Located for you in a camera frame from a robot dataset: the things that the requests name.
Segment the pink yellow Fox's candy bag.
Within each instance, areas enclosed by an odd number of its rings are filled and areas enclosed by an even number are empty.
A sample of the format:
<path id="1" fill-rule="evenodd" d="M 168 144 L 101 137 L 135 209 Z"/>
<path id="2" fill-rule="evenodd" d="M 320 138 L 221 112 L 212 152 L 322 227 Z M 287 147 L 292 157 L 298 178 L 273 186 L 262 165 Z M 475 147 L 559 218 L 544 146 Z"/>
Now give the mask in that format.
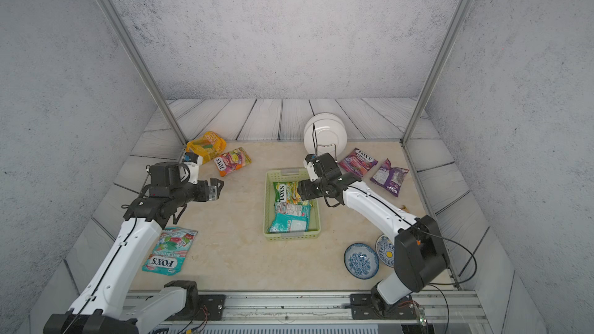
<path id="1" fill-rule="evenodd" d="M 221 154 L 213 161 L 221 177 L 234 173 L 252 163 L 252 159 L 243 147 Z"/>

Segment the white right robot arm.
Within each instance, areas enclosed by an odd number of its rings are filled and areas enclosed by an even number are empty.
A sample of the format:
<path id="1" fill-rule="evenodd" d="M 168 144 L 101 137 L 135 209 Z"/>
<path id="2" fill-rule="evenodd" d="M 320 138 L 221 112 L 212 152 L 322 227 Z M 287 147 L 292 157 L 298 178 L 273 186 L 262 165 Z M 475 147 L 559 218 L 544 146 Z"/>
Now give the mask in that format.
<path id="1" fill-rule="evenodd" d="M 342 173 L 328 153 L 308 154 L 308 179 L 299 182 L 302 199 L 335 199 L 363 215 L 394 245 L 394 271 L 371 289 L 376 309 L 387 309 L 413 292 L 420 292 L 450 266 L 436 221 L 397 208 L 351 173 Z"/>

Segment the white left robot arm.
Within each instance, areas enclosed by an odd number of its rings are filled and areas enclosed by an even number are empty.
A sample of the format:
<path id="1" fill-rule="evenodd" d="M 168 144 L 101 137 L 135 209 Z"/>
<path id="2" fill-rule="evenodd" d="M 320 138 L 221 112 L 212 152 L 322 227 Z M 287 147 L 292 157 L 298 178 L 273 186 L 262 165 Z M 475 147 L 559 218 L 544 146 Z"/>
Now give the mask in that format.
<path id="1" fill-rule="evenodd" d="M 191 281 L 174 281 L 128 315 L 122 314 L 131 283 L 168 222 L 178 221 L 191 202 L 219 199 L 224 181 L 200 180 L 199 171 L 199 164 L 192 162 L 148 167 L 150 182 L 127 206 L 101 266 L 65 313 L 49 317 L 44 333 L 149 333 L 168 319 L 209 319 Z"/>

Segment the teal Fox's candy bag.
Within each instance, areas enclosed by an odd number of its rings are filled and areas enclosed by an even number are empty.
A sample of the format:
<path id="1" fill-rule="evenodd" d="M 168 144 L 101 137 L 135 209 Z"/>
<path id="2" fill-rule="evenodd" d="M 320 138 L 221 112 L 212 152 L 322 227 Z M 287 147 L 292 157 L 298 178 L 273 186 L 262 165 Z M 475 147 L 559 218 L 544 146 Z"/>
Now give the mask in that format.
<path id="1" fill-rule="evenodd" d="M 293 233 L 309 230 L 310 205 L 277 202 L 269 233 Z"/>

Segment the green Fox's spring tea bag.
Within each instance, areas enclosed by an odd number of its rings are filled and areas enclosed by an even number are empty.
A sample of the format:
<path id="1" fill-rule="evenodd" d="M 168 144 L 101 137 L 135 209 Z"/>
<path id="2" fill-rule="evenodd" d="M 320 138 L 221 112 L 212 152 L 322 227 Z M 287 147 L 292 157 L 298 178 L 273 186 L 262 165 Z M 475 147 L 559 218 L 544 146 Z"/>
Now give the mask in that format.
<path id="1" fill-rule="evenodd" d="M 301 206 L 309 206 L 310 202 L 301 198 L 298 189 L 299 182 L 274 182 L 275 201 L 282 203 L 290 203 Z"/>

